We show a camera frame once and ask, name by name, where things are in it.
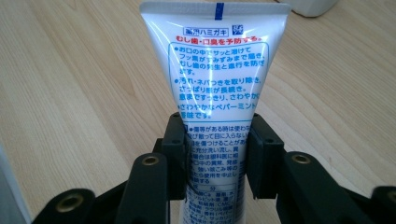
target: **white tube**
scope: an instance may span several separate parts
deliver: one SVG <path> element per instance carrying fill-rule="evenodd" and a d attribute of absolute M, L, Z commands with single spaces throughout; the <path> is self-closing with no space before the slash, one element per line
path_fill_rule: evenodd
<path fill-rule="evenodd" d="M 144 2 L 140 12 L 191 139 L 180 223 L 244 223 L 248 131 L 290 6 Z"/>

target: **blue mark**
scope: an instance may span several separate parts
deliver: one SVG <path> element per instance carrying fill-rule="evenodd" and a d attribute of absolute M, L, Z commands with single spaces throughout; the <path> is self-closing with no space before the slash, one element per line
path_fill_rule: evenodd
<path fill-rule="evenodd" d="M 222 20 L 223 9 L 224 9 L 224 3 L 216 3 L 215 21 L 221 21 Z"/>

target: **wooden surface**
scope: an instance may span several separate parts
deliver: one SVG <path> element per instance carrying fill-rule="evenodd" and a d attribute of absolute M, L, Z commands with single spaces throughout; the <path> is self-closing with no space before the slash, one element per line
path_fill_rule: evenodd
<path fill-rule="evenodd" d="M 287 151 L 365 196 L 396 185 L 395 11 L 340 0 L 291 14 L 257 108 Z M 0 0 L 0 143 L 32 218 L 67 189 L 124 181 L 176 110 L 138 1 Z M 277 222 L 247 191 L 247 223 Z"/>

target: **wooden table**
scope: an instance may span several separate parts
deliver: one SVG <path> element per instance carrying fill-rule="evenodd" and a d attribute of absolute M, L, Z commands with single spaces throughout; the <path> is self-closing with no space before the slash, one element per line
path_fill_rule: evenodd
<path fill-rule="evenodd" d="M 257 108 L 287 151 L 365 196 L 396 185 L 395 11 L 290 14 Z M 138 1 L 0 0 L 0 143 L 32 218 L 67 189 L 123 182 L 175 111 Z M 274 204 L 247 190 L 247 223 L 278 222 Z"/>

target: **toothpaste tube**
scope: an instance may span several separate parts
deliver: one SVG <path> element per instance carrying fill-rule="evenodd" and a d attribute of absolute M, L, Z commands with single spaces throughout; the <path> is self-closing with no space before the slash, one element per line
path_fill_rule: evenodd
<path fill-rule="evenodd" d="M 244 223 L 248 132 L 290 6 L 147 1 L 140 12 L 191 139 L 180 223 Z"/>

